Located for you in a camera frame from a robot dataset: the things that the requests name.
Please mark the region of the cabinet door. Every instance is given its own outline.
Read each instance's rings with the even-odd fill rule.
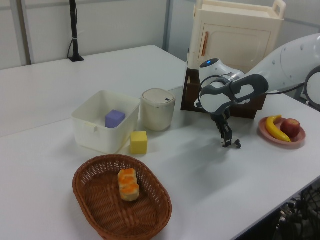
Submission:
[[[270,31],[204,24],[198,61],[220,59],[247,73],[264,57]]]

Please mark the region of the small black object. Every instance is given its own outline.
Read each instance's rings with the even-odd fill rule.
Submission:
[[[240,144],[240,140],[239,139],[235,140],[234,144],[236,145],[237,149],[241,148],[241,144]]]

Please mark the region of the banana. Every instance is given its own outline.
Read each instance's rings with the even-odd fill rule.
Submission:
[[[265,128],[270,133],[270,135],[273,136],[275,139],[285,141],[285,142],[291,142],[290,138],[283,131],[281,131],[276,127],[275,120],[279,118],[281,118],[281,115],[269,116],[266,119]]]

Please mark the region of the beige cabinet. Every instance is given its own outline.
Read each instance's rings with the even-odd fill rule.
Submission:
[[[216,58],[247,73],[275,49],[285,9],[282,0],[272,7],[198,0],[188,68],[196,70]]]

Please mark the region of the purple cube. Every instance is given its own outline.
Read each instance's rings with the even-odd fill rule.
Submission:
[[[125,118],[126,116],[123,112],[112,110],[105,116],[105,127],[116,128]]]

